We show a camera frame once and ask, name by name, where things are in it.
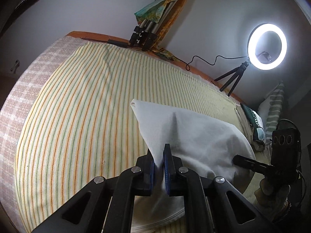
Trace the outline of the white cloth garment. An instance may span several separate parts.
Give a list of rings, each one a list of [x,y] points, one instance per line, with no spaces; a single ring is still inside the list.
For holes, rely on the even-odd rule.
[[[164,183],[163,150],[181,158],[185,167],[210,179],[222,176],[241,193],[253,172],[234,166],[232,159],[242,155],[255,159],[244,134],[222,120],[184,108],[133,99],[131,108],[139,131],[155,161],[155,187],[149,197],[135,199],[131,232],[153,232],[184,216],[183,197],[169,197]]]

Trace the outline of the green white folded clothes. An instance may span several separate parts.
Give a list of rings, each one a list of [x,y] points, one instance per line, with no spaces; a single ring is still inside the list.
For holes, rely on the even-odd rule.
[[[252,128],[252,147],[254,150],[263,152],[266,148],[266,134],[264,131],[264,124],[261,117],[251,108],[245,104],[240,104],[241,108]]]

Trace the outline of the green striped pillow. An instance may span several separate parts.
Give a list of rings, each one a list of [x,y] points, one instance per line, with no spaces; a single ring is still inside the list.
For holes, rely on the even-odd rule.
[[[258,114],[263,121],[267,140],[272,138],[272,133],[276,130],[283,109],[284,94],[285,86],[281,81],[259,105]]]

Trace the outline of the striped yellow bed cover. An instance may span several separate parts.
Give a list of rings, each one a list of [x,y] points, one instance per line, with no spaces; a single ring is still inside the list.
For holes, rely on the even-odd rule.
[[[26,232],[92,178],[117,176],[147,151],[133,99],[185,108],[252,130],[236,100],[200,76],[142,52],[82,42],[41,88],[15,156],[15,193]]]

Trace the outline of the black small tripod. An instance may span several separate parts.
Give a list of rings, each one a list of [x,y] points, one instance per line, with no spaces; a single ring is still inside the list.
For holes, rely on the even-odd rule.
[[[245,70],[248,68],[248,66],[249,66],[249,62],[245,61],[239,67],[236,67],[236,68],[230,70],[229,72],[227,72],[227,73],[217,77],[216,79],[214,79],[215,82],[218,82],[224,78],[227,78],[229,75],[231,75],[231,77],[228,79],[228,81],[226,81],[220,87],[219,90],[224,91],[228,88],[229,85],[231,85],[233,83],[233,86],[230,88],[230,90],[227,93],[227,96],[230,97],[231,94],[233,93],[234,89],[238,85],[239,81],[241,80]]]

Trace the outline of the silver black tripod legs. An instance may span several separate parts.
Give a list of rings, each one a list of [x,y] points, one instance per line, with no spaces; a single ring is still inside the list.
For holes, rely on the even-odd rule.
[[[142,50],[158,48],[182,12],[188,0],[176,0],[167,6],[159,23],[144,20],[138,24],[129,40],[129,45]]]

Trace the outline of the pink checked blanket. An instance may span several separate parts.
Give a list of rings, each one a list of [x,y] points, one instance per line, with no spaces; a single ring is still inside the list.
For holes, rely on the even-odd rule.
[[[16,147],[25,119],[50,75],[86,40],[65,36],[41,53],[17,80],[1,109],[1,205],[18,232],[26,232],[15,193]]]

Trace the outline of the colourful hanging cloth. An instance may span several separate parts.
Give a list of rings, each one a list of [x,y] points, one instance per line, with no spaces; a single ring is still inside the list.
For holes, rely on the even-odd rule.
[[[139,11],[135,12],[136,21],[141,24],[145,19],[153,23],[159,23],[164,14],[164,10],[169,4],[176,0],[155,0]]]

